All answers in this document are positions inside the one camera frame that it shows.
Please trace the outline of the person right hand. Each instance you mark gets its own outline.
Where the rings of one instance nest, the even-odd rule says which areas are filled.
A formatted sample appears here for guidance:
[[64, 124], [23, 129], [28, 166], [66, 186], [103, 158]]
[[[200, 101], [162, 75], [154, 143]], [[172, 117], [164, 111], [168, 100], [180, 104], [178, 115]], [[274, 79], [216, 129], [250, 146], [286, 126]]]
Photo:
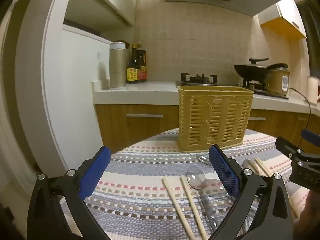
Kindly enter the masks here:
[[300, 218], [293, 224], [293, 239], [320, 239], [320, 196], [319, 192], [308, 193]]

